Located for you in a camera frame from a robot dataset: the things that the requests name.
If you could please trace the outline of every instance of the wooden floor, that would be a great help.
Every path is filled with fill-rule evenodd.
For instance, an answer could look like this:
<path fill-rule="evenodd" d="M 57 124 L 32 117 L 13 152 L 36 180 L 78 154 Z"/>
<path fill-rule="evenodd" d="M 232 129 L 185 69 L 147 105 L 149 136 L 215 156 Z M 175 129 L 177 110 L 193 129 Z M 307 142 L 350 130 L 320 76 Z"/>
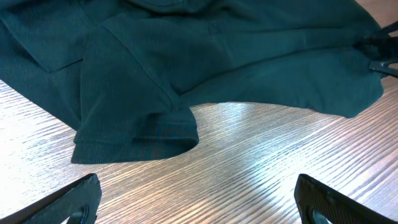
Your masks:
<path fill-rule="evenodd" d="M 382 26 L 398 0 L 359 1 Z M 97 223 L 299 223 L 309 174 L 398 220 L 398 79 L 355 119 L 276 105 L 193 108 L 201 139 L 162 161 L 71 164 L 75 132 L 0 82 L 0 217 L 95 172 Z"/>

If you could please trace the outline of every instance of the wood grain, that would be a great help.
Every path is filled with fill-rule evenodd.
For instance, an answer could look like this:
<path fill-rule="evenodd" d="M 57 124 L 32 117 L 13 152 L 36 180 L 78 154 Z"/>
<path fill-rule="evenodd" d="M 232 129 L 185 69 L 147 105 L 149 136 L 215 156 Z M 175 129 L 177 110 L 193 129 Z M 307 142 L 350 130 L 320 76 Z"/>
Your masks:
<path fill-rule="evenodd" d="M 397 0 L 361 0 L 382 26 Z M 0 82 L 0 217 L 95 172 L 97 223 L 300 223 L 309 174 L 398 220 L 398 79 L 354 119 L 276 105 L 193 108 L 200 144 L 162 161 L 71 164 L 75 132 Z"/>

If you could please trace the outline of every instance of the fabric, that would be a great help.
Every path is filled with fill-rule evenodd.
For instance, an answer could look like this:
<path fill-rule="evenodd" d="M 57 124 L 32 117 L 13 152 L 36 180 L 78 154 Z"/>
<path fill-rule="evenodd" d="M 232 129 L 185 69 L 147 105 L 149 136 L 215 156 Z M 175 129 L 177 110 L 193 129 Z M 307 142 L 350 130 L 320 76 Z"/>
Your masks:
<path fill-rule="evenodd" d="M 201 103 L 352 118 L 383 93 L 354 0 L 3 0 L 0 18 L 0 79 L 77 130 L 73 163 L 186 152 Z"/>

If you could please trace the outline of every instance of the black object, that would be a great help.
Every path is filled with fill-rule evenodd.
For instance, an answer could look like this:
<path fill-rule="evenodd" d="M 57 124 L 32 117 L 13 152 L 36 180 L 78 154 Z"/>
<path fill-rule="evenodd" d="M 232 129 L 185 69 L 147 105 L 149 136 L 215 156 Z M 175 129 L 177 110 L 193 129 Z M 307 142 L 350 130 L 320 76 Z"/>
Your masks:
<path fill-rule="evenodd" d="M 300 174 L 294 190 L 303 224 L 383 223 L 397 224 L 333 190 L 306 174 Z"/>
<path fill-rule="evenodd" d="M 0 224 L 94 224 L 101 200 L 96 174 L 88 174 L 32 205 L 0 220 Z"/>
<path fill-rule="evenodd" d="M 398 21 L 365 38 L 365 43 L 378 47 L 380 54 L 380 59 L 373 60 L 369 68 L 396 78 L 398 69 L 389 66 L 398 63 L 398 37 L 390 37 L 389 34 L 397 30 Z"/>

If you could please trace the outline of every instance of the seam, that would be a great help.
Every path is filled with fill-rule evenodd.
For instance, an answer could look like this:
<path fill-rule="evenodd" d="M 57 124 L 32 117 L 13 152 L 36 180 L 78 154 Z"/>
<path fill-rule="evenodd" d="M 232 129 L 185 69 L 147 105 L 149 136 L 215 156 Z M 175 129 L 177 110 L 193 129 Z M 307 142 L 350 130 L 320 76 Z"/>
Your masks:
<path fill-rule="evenodd" d="M 159 88 L 162 90 L 162 92 L 164 92 L 167 96 L 167 98 L 170 101 L 172 110 L 175 109 L 175 105 L 174 102 L 172 100 L 172 97 L 170 96 L 170 94 L 163 88 L 163 86 L 160 83 L 157 83 L 157 81 L 155 81 L 152 76 L 149 74 L 149 72 L 144 68 L 144 66 L 142 66 L 142 64 L 137 60 L 136 56 L 130 51 L 130 49 L 114 34 L 112 33 L 107 27 L 105 27 L 104 25 L 101 25 L 101 27 L 103 27 L 106 31 L 108 31 L 116 40 L 119 41 L 119 43 L 131 54 L 131 56 L 133 57 L 133 59 L 139 64 L 139 66 L 141 67 L 141 69 L 144 71 L 144 73 L 146 74 L 146 76 Z"/>

